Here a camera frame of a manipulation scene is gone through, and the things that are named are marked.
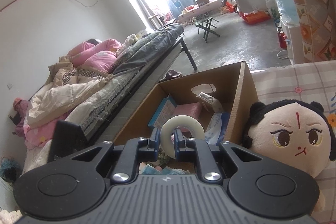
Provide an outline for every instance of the red forehead mark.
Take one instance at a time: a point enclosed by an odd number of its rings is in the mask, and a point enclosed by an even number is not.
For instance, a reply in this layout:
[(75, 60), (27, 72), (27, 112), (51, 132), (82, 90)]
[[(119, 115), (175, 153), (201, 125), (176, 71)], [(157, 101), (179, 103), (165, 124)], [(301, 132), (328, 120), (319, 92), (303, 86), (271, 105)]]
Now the red forehead mark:
[(299, 117), (299, 112), (296, 112), (296, 119), (297, 119), (297, 123), (299, 125), (299, 129), (300, 129), (300, 117)]

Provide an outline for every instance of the white tape roll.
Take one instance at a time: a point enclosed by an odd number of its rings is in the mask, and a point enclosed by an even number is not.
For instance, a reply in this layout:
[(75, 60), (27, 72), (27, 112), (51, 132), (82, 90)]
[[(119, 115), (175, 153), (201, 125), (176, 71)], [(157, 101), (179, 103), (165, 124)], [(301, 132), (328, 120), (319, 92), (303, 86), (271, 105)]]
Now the white tape roll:
[(187, 128), (194, 138), (204, 140), (204, 129), (193, 117), (178, 115), (170, 118), (161, 128), (160, 144), (166, 154), (173, 159), (175, 159), (175, 150), (170, 136), (177, 127)]

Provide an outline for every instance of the black bed leg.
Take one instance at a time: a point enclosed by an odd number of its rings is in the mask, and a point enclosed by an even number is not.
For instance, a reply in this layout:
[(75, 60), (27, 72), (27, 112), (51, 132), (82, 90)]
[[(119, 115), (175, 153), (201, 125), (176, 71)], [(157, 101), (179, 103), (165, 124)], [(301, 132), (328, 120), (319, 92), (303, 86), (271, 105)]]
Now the black bed leg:
[(184, 51), (187, 54), (187, 57), (189, 58), (189, 61), (191, 65), (193, 66), (194, 70), (197, 70), (197, 66), (195, 64), (195, 61), (193, 60), (193, 57), (190, 54), (190, 51), (188, 50), (187, 45), (184, 43), (183, 39), (181, 39), (181, 46), (182, 46), (182, 51)]

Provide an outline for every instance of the doll hair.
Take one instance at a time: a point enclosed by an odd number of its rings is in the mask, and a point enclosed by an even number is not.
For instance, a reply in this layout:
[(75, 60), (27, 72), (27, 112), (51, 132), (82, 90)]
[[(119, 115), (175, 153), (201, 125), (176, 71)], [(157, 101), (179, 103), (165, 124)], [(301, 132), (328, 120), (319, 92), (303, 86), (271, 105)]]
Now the doll hair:
[(245, 125), (244, 130), (243, 130), (243, 137), (242, 137), (242, 140), (241, 140), (242, 146), (244, 146), (245, 148), (251, 148), (253, 138), (248, 136), (249, 129), (250, 129), (251, 126), (258, 124), (264, 118), (264, 115), (266, 113), (268, 113), (271, 110), (274, 110), (278, 107), (282, 107), (282, 106), (292, 104), (292, 103), (298, 103), (299, 105), (301, 105), (303, 107), (311, 109), (312, 111), (314, 111), (318, 115), (320, 115), (323, 118), (323, 120), (327, 123), (328, 128), (329, 128), (329, 132), (330, 132), (330, 139), (331, 139), (331, 151), (330, 151), (329, 159), (330, 160), (336, 160), (336, 138), (335, 138), (335, 134), (334, 134), (334, 131), (333, 131), (331, 125), (329, 124), (327, 118), (323, 114), (323, 112), (324, 112), (323, 106), (318, 102), (311, 102), (310, 104), (308, 104), (308, 103), (298, 101), (298, 100), (283, 100), (283, 101), (278, 101), (278, 102), (271, 103), (269, 105), (265, 105), (262, 102), (254, 103), (250, 108), (250, 117), (249, 117), (249, 119), (248, 119), (248, 121)]

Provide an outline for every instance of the tablecloth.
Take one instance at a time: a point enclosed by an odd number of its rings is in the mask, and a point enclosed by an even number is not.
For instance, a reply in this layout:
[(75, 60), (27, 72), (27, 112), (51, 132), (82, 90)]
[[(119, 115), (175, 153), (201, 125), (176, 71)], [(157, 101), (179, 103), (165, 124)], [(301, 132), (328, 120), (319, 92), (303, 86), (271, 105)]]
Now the tablecloth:
[[(306, 63), (252, 71), (258, 98), (269, 104), (284, 99), (322, 104), (336, 132), (336, 61)], [(316, 177), (325, 196), (325, 209), (313, 212), (319, 223), (336, 220), (336, 165), (331, 162)]]

